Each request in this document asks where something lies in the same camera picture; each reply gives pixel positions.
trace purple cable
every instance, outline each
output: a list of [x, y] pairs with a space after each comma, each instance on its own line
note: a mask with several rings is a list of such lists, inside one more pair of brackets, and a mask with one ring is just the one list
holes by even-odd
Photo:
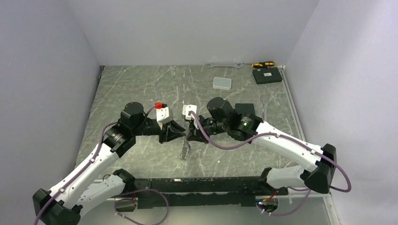
[[[215, 143], [213, 140], [210, 139], [210, 137], [206, 134], [205, 130], [203, 129], [202, 125], [200, 124], [200, 119], [199, 117], [196, 115], [196, 113], [194, 113], [193, 111], [189, 111], [189, 113], [192, 113], [193, 117], [195, 118], [195, 120], [197, 121], [197, 125], [199, 127], [199, 130], [202, 132], [203, 136], [206, 138], [206, 140], [211, 143], [212, 145], [214, 145], [215, 147], [222, 149], [222, 150], [232, 150], [232, 149], [236, 149], [239, 148], [240, 146], [247, 144], [249, 142], [251, 142], [253, 139], [261, 137], [261, 136], [266, 136], [266, 135], [270, 135], [270, 136], [277, 136], [277, 133], [272, 133], [272, 132], [268, 132], [268, 133], [262, 133], [262, 134], [258, 134], [258, 135], [254, 135], [253, 137], [247, 139], [246, 141], [243, 141], [235, 146], [230, 146], [230, 147], [223, 147], [221, 145], [218, 145], [217, 143]], [[312, 149], [310, 147], [308, 147], [307, 145], [297, 141], [296, 139], [286, 136], [286, 135], [279, 135], [279, 137], [284, 138], [284, 139], [288, 139], [289, 141], [292, 141], [298, 145], [300, 145], [301, 147], [305, 148], [308, 151], [312, 151]], [[319, 153], [319, 152], [315, 152], [315, 155], [320, 156], [321, 158], [325, 159], [326, 161], [328, 161], [329, 163], [331, 163], [333, 166], [335, 166], [344, 176], [345, 181], [347, 182], [347, 189], [341, 189], [341, 188], [336, 188], [334, 186], [330, 186], [331, 189], [334, 189], [336, 191], [341, 191], [341, 192], [350, 192], [351, 191], [351, 181], [348, 178], [348, 175], [345, 173], [345, 171], [333, 160], [331, 160], [330, 158], [324, 156], [323, 154]]]
[[[102, 140], [104, 139], [105, 129], [106, 129], [107, 127], [111, 126], [111, 125], [116, 124], [116, 123], [117, 123], [117, 122], [110, 123], [110, 124], [106, 125], [106, 126], [102, 129], [102, 131], [101, 131], [101, 137], [100, 137], [100, 139], [99, 139], [98, 146], [97, 146], [97, 150], [95, 151], [94, 156], [92, 157], [92, 159], [95, 160], [95, 158], [97, 157], [98, 153], [99, 153], [100, 150], [101, 150], [101, 147], [102, 147]], [[64, 184], [64, 186], [62, 186], [61, 188], [62, 188], [62, 189], [66, 189], [66, 188], [67, 188], [72, 182], [74, 182], [74, 181], [76, 180], [76, 178], [78, 178], [78, 177], [79, 177], [91, 164], [92, 164], [92, 162], [91, 162], [91, 161], [88, 161], [87, 164], [84, 165], [84, 167], [83, 167], [79, 172], [77, 172], [76, 175], [74, 175], [68, 182], [66, 182], [66, 183]], [[55, 198], [57, 198], [60, 194], [61, 194], [61, 191], [58, 190], [58, 191], [50, 198], [50, 200], [48, 200], [48, 201], [45, 203], [45, 205], [44, 205], [44, 206], [41, 208], [41, 210], [38, 212], [38, 215], [36, 216], [35, 221], [33, 222], [33, 225], [37, 225], [37, 224], [38, 224], [38, 221], [40, 220], [41, 216], [43, 215], [43, 212], [44, 212], [44, 211], [47, 209], [47, 207], [53, 202], [53, 200], [54, 200]]]
[[152, 111], [152, 109], [154, 109], [156, 106], [153, 105], [151, 108], [148, 109], [148, 111], [146, 112], [146, 116], [148, 116], [148, 114]]
[[309, 190], [309, 188], [304, 188], [304, 189], [296, 189], [294, 187], [288, 187], [288, 188], [292, 189], [293, 191], [308, 191]]
[[[153, 191], [153, 192], [156, 192], [156, 193], [160, 194], [160, 195], [162, 196], [162, 198], [164, 199], [164, 201], [166, 202], [166, 210], [167, 210], [167, 211], [166, 211], [166, 214], [164, 215], [163, 219], [162, 219], [160, 222], [158, 222], [158, 223], [156, 223], [156, 224], [154, 224], [154, 225], [159, 225], [159, 224], [163, 223], [163, 221], [166, 219], [166, 217], [167, 217], [167, 215], [168, 215], [168, 211], [169, 211], [169, 208], [170, 208], [170, 207], [169, 207], [167, 198], [164, 196], [164, 194], [162, 194], [162, 192], [160, 192], [160, 191], [158, 191], [158, 190], [156, 190], [156, 189], [141, 189], [141, 190], [135, 190], [135, 191], [127, 192], [127, 193], [122, 193], [122, 194], [120, 194], [120, 195], [131, 195], [131, 194], [138, 193], [138, 192], [143, 192], [143, 191]], [[116, 202], [115, 202], [115, 205], [114, 205], [114, 209], [115, 209], [116, 214], [119, 215], [119, 216], [121, 216], [121, 217], [123, 217], [123, 218], [125, 218], [126, 220], [128, 220], [128, 221], [130, 221], [130, 222], [133, 222], [133, 223], [137, 224], [137, 225], [144, 225], [144, 224], [141, 224], [141, 223], [139, 223], [139, 222], [137, 222], [137, 221], [131, 219], [130, 217], [127, 217], [127, 216], [125, 216], [125, 215], [123, 215], [122, 213], [120, 213], [120, 212], [117, 211], [116, 206], [117, 206], [117, 204], [118, 204], [119, 202], [121, 202], [121, 201], [133, 201], [133, 200], [132, 200], [132, 199], [129, 199], [129, 198], [123, 198], [123, 199], [120, 199], [119, 201], [116, 201]]]

